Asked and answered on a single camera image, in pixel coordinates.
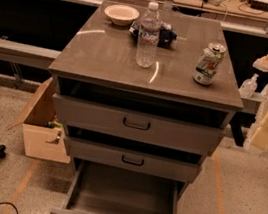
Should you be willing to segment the grey bottom drawer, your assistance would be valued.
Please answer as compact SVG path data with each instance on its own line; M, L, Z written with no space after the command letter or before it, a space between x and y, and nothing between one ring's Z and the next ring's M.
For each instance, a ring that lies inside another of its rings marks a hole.
M177 190L170 179L84 161L50 214L177 214Z

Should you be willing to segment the grey drawer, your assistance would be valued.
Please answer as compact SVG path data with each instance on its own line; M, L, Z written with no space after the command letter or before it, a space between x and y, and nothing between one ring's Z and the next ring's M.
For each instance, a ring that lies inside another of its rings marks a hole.
M61 123L128 140L209 155L224 137L224 132L219 128L124 110L61 94L54 94L52 98Z
M134 152L71 136L65 136L64 142L66 152L73 158L120 167L120 169L189 183L192 183L200 173L199 165L184 161L153 156L140 151Z
M50 214L177 214L177 190L170 179L84 161Z

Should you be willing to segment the grey drawer cabinet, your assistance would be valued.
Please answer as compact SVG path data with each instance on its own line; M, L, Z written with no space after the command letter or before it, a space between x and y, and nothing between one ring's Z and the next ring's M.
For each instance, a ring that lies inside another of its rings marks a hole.
M98 9L49 69L72 158L176 180L183 191L243 103L229 58L210 86L193 79L204 48L226 41L220 23L177 13L163 18L177 37L149 68L136 64L129 30Z

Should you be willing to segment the grey top drawer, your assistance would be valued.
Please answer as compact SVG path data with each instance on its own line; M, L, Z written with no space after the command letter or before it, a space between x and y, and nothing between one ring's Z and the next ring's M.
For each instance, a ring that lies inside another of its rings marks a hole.
M52 98L61 123L128 140L209 155L224 137L224 132L219 128L124 110L61 94L54 94Z

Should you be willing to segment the grey middle drawer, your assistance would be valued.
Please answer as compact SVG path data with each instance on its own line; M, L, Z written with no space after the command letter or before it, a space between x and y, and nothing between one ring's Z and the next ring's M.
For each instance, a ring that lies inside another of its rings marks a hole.
M134 152L71 136L65 136L64 142L66 152L73 158L120 167L120 169L189 183L192 183L200 173L199 165L184 161L153 156L140 151Z

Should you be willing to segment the left clear sanitizer bottle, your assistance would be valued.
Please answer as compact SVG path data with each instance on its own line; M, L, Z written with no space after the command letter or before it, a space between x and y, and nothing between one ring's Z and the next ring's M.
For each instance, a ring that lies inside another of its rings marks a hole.
M241 87L239 88L239 94L242 98L250 98L253 93L255 93L257 85L258 74L252 75L250 79L243 81Z

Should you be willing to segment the green white soda can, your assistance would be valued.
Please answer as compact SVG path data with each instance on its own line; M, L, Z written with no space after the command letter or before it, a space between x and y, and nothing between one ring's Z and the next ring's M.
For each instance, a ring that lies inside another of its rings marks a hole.
M199 83L210 85L213 82L218 67L224 60L226 54L226 47L219 42L210 42L206 48L204 48L198 64L194 70L193 79Z

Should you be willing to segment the dark crumpled snack bag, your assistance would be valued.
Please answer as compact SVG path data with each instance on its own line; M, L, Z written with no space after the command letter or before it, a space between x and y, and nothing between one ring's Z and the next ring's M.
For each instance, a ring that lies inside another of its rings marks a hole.
M139 34L140 24L139 21L136 20L132 23L131 27L129 28L129 32L132 36L137 37ZM176 40L178 37L176 31L169 23L162 23L159 35L159 42L158 46L161 48L168 48L170 44Z

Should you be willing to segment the clear plastic water bottle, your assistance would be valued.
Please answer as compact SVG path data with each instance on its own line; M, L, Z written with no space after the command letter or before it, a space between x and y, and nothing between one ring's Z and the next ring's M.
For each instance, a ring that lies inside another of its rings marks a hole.
M139 21L136 63L142 68L148 68L155 61L157 44L159 42L161 21L159 19L157 2L148 3L148 9Z

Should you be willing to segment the white bowl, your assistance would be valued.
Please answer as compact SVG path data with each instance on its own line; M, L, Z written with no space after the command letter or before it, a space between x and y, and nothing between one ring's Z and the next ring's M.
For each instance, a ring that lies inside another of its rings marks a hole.
M113 24L124 27L132 24L140 15L135 8L120 4L107 6L104 13Z

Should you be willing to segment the cardboard box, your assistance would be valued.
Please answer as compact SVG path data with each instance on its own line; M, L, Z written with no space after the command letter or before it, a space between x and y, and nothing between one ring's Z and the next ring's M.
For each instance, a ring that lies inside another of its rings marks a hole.
M26 156L69 163L70 157L65 151L63 129L57 125L52 99L54 91L52 78L40 84L8 129L22 127Z

